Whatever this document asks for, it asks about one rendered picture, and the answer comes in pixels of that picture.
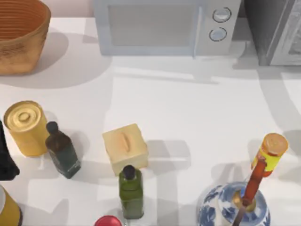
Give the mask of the green square bottle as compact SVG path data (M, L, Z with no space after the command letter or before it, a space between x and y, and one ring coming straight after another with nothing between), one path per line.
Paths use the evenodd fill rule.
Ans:
M119 174L119 197L125 219L143 216L143 177L132 165L125 166Z

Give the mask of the microwave oven door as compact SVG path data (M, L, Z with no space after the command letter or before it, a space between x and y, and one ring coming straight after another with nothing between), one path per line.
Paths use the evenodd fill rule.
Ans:
M93 0L104 56L192 56L200 0Z

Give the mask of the dark brown square bottle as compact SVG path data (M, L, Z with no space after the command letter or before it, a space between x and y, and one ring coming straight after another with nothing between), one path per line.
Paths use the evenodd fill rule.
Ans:
M69 136L59 130L55 121L46 124L49 133L45 144L57 169L65 178L71 179L81 168L80 161Z

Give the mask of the round microwave knob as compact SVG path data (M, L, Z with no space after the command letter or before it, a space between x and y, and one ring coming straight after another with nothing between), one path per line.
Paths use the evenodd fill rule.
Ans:
M211 30L209 33L210 40L212 40L214 42L222 41L226 37L227 37L227 31L222 27L215 28L215 29Z
M216 9L213 12L213 20L218 23L224 23L231 17L231 10L229 8Z

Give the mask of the pale microwave oven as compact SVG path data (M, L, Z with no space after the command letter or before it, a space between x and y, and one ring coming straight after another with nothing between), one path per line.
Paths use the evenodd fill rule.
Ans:
M241 0L200 0L200 15L198 17L196 54L197 56L217 56L227 54L233 37L233 32L238 17ZM216 9L229 8L231 17L224 23L213 20ZM211 30L222 27L227 31L227 37L219 42L210 40Z

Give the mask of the blue and white porcelain vase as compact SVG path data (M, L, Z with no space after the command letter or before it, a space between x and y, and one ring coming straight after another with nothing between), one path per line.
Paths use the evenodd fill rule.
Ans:
M247 183L226 183L212 188L201 202L198 226L232 226ZM239 226L271 226L271 215L266 200L257 191L252 205L246 208Z

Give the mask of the red round cap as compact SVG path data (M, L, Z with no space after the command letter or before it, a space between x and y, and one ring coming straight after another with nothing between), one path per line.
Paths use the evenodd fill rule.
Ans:
M113 215L104 215L100 217L94 226L123 226L121 221Z

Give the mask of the red sauce bottle yellow label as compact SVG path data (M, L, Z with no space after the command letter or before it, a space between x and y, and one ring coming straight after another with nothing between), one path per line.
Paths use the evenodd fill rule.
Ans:
M247 207L251 206L263 178L268 177L277 166L282 155L288 149L286 138L278 133L267 134L252 161L252 173L246 185L244 195L240 198L238 214L232 226L239 226Z

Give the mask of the yellow can with gold lid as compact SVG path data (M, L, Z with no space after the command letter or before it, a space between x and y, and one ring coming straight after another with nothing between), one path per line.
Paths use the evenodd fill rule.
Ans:
M17 102L5 111L3 120L24 156L39 157L47 153L47 119L38 103L30 100Z

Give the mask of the grey cabinet with dark inside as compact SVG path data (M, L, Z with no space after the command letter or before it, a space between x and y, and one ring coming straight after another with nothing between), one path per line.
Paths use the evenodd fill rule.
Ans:
M301 0L245 0L259 65L301 66Z

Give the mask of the brown woven basket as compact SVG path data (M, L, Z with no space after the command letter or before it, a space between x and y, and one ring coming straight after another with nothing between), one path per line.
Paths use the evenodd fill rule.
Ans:
M33 71L50 18L50 9L41 0L0 0L0 75Z

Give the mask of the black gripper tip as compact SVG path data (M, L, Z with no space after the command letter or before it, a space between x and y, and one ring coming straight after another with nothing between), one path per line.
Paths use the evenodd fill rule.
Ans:
M0 181L12 181L19 174L20 169L9 153L2 121L0 120Z

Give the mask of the yellow cup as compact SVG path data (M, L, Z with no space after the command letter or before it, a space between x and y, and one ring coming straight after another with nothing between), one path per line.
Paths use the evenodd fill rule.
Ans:
M0 226L21 226L22 212L18 204L0 185Z

